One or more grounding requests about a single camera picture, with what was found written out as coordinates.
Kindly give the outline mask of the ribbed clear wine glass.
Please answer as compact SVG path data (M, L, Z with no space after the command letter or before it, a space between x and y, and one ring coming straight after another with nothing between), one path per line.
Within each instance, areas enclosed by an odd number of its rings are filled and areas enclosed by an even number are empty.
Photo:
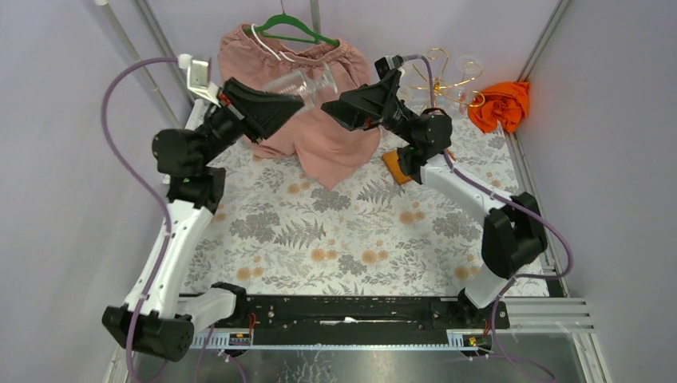
M314 108L323 98L338 96L339 87L330 66L324 64L317 79L297 70L269 82L263 87L263 91L300 97L304 103L300 109L302 112Z

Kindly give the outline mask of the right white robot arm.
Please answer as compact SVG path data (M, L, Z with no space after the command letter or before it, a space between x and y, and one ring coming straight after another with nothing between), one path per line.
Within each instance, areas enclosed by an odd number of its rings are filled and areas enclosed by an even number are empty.
M509 281L548 247L536 199L510 195L460 167L449 148L453 121L443 109L415 113L397 96L402 73L389 71L373 85L341 93L321 109L349 131L384 128L407 145L396 151L400 172L456 202L483 227L479 274L459 294L459 321L476 329Z

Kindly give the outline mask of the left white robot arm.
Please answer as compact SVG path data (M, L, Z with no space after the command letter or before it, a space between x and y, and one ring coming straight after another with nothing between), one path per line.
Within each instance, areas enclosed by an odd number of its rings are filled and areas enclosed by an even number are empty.
M241 137L266 140L305 107L298 95L257 91L227 80L201 125L165 129L152 154L170 178L159 198L163 222L137 284L121 306L106 308L102 322L126 350L179 361L194 335L221 320L236 328L247 320L241 287L222 282L185 300L180 289L192 252L224 194L226 172L212 161Z

